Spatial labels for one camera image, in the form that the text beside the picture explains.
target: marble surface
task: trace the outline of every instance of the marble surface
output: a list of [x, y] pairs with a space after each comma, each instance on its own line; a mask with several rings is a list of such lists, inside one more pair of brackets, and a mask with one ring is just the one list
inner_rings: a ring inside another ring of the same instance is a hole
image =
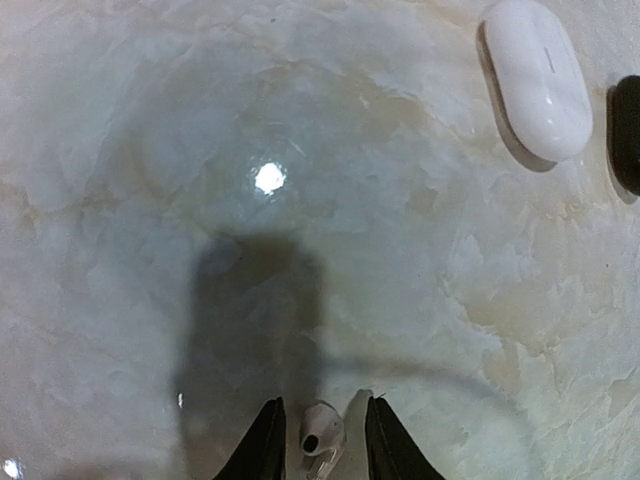
[[282, 393], [348, 409], [364, 479], [370, 388], [448, 479], [640, 478], [606, 157], [640, 4], [543, 3], [595, 115], [556, 166], [504, 128], [488, 0], [3, 1], [5, 473], [209, 479]]

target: beige marble pattern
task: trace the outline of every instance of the beige marble pattern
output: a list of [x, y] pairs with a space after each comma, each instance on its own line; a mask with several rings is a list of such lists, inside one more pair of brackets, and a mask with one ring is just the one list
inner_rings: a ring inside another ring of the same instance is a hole
[[370, 388], [448, 479], [640, 478], [640, 4], [543, 3], [595, 115], [551, 169], [500, 135], [489, 0], [3, 1], [5, 471], [207, 479], [269, 396]]

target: black hole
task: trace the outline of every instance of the black hole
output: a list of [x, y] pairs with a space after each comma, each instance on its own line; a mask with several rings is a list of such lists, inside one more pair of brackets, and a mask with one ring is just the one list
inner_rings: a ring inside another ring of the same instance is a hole
[[316, 448], [318, 448], [318, 437], [316, 437], [315, 435], [309, 435], [304, 443], [302, 444], [302, 448], [304, 449], [305, 452], [307, 453], [311, 453], [313, 452]]

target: black claw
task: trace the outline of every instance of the black claw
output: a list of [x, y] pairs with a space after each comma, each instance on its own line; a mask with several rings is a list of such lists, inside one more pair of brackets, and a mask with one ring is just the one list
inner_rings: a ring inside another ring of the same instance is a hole
[[365, 420], [370, 480], [445, 480], [383, 398], [370, 398]]
[[286, 434], [282, 398], [269, 400], [214, 480], [283, 480]]

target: white object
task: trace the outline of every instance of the white object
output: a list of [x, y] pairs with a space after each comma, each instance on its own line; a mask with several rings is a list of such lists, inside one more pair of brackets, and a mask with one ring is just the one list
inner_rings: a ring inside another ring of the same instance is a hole
[[593, 113], [580, 65], [558, 17], [532, 0], [504, 0], [484, 16], [487, 47], [511, 128], [552, 162], [580, 153]]
[[325, 480], [340, 460], [346, 443], [344, 421], [325, 402], [308, 408], [302, 419], [300, 447], [308, 457], [315, 457], [307, 480]]

